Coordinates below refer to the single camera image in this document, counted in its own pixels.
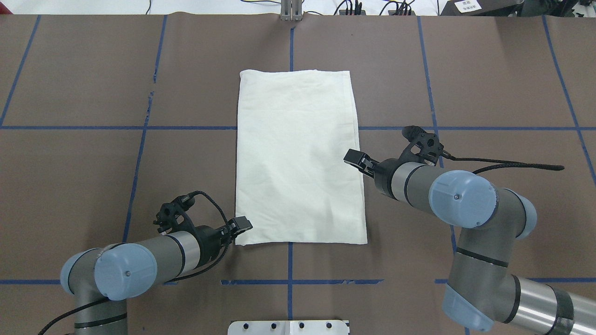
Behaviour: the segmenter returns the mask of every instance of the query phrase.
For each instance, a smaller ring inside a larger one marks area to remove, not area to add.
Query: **folded white cloth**
[[[253,229],[239,245],[366,244],[362,174],[343,162],[359,149],[350,73],[240,73],[236,216]]]

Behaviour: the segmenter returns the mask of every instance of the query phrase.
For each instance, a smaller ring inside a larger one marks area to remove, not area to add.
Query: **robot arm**
[[[532,203],[471,172],[428,165],[449,155],[437,136],[413,126],[403,134],[411,143],[398,159],[377,162],[349,150],[344,161],[374,178],[384,195],[462,227],[445,314],[479,331],[499,321],[536,334],[596,334],[595,301],[507,274],[514,240],[536,226]]]
[[[226,221],[217,205],[226,224],[218,229],[195,227],[185,212],[198,194],[215,204],[197,191],[162,205],[154,222],[160,226],[161,236],[90,249],[64,264],[60,283],[75,296],[77,306],[109,299],[77,313],[75,334],[127,334],[127,298],[152,286],[184,279],[182,275],[215,260],[222,248],[225,252],[236,236],[252,228],[244,216]]]

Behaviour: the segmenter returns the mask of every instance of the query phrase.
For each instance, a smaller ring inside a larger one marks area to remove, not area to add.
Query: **white label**
[[[478,4],[478,1],[476,0],[459,1],[455,3],[455,6],[460,11],[460,13],[473,12],[482,9],[480,4]]]

